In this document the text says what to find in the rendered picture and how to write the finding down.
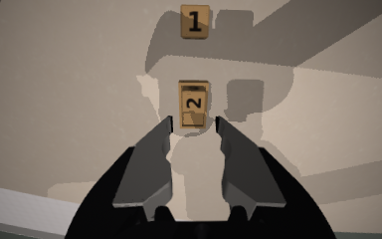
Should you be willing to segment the tan rectangular tray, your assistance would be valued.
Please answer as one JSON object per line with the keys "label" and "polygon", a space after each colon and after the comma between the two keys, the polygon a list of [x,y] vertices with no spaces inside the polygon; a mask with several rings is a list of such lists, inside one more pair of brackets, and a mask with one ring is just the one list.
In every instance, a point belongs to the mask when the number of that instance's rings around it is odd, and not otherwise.
{"label": "tan rectangular tray", "polygon": [[[205,112],[203,114],[183,114],[182,113],[183,86],[204,86],[206,91],[206,103],[205,103]],[[206,128],[208,90],[209,90],[208,81],[180,80],[178,82],[180,128]]]}

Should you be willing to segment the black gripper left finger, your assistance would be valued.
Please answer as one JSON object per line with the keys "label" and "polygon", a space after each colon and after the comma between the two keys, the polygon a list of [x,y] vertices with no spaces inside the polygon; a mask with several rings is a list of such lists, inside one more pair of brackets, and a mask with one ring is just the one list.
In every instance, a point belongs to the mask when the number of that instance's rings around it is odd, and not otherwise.
{"label": "black gripper left finger", "polygon": [[87,194],[65,239],[112,239],[134,225],[154,221],[156,207],[173,196],[166,159],[172,132],[173,117],[168,116],[130,146]]}

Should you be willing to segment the tan wooden cube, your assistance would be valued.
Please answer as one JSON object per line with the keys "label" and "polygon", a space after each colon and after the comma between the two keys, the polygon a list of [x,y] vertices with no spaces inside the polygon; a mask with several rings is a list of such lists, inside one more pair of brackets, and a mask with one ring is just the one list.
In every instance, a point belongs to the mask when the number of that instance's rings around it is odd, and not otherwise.
{"label": "tan wooden cube", "polygon": [[209,34],[209,5],[181,5],[181,37],[207,39]]}
{"label": "tan wooden cube", "polygon": [[203,114],[205,112],[206,91],[204,86],[183,86],[182,113]]}

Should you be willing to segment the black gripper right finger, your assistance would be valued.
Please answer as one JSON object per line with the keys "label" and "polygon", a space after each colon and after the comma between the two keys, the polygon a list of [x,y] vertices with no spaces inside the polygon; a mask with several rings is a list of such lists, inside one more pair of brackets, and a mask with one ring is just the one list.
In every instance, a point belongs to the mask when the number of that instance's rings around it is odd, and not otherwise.
{"label": "black gripper right finger", "polygon": [[225,155],[222,196],[230,213],[241,205],[249,220],[274,226],[294,239],[336,239],[312,197],[264,147],[222,117],[215,122]]}

